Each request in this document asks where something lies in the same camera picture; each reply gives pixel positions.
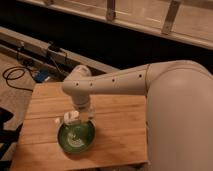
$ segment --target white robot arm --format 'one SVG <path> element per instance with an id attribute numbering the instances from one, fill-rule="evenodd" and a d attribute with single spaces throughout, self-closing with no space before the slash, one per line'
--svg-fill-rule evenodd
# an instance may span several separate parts
<path id="1" fill-rule="evenodd" d="M 62 84 L 77 110 L 90 94 L 147 96 L 149 171 L 213 170 L 213 77 L 200 64 L 147 64 L 101 76 L 77 66 Z"/>

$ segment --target floor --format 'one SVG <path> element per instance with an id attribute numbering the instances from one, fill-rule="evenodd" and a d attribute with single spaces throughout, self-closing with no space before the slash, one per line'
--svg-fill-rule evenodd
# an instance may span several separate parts
<path id="1" fill-rule="evenodd" d="M 5 129 L 10 130 L 15 130 L 18 125 L 22 123 L 32 95 L 32 92 L 30 91 L 16 90 L 7 86 L 2 74 L 6 69 L 15 66 L 20 66 L 20 64 L 14 58 L 0 53 L 0 107 L 5 108 L 14 114 L 14 117 L 4 125 Z M 20 74 L 21 71 L 17 71 L 11 76 L 14 77 Z M 22 78 L 12 81 L 11 84 L 18 87 L 32 89 L 35 83 L 30 75 L 26 73 Z M 14 149 L 15 144 L 13 144 L 5 154 L 3 160 L 10 160 L 12 158 Z"/>

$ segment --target table surface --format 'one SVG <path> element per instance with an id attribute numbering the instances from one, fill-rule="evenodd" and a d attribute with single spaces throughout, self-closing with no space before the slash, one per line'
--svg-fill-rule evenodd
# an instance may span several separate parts
<path id="1" fill-rule="evenodd" d="M 61 83 L 37 84 L 25 116 L 11 170 L 78 170 L 147 161 L 145 97 L 93 95 L 96 137 L 81 154 L 57 143 L 55 119 L 73 109 Z"/>

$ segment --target wooden board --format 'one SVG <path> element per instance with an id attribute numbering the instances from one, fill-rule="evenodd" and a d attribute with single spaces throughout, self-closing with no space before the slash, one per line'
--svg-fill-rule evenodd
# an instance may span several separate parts
<path id="1" fill-rule="evenodd" d="M 61 83 L 37 84 L 11 170 L 76 170 L 147 161 L 145 98 L 91 96 L 96 137 L 89 150 L 65 155 L 57 143 L 57 117 L 73 108 Z"/>

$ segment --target green ceramic bowl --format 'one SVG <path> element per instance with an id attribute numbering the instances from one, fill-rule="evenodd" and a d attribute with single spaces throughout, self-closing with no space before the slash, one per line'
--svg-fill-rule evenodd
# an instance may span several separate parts
<path id="1" fill-rule="evenodd" d="M 58 143 L 66 153 L 80 153 L 88 149 L 95 137 L 91 121 L 73 125 L 62 124 L 58 131 Z"/>

